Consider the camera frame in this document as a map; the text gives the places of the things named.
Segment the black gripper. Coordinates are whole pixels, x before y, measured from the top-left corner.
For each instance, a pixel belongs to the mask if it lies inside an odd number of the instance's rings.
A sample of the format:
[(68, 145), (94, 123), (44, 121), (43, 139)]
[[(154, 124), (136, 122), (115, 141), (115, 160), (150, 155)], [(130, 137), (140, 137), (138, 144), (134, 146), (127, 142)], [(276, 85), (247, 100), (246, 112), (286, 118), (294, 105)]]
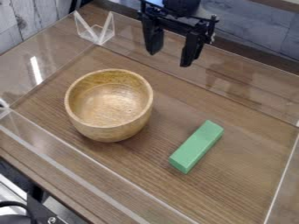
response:
[(180, 66), (188, 67), (199, 58), (206, 36), (214, 33), (220, 21), (218, 16), (202, 8), (202, 0), (139, 0), (139, 17), (143, 24), (144, 46), (155, 55), (164, 46), (164, 29), (187, 32), (182, 49)]

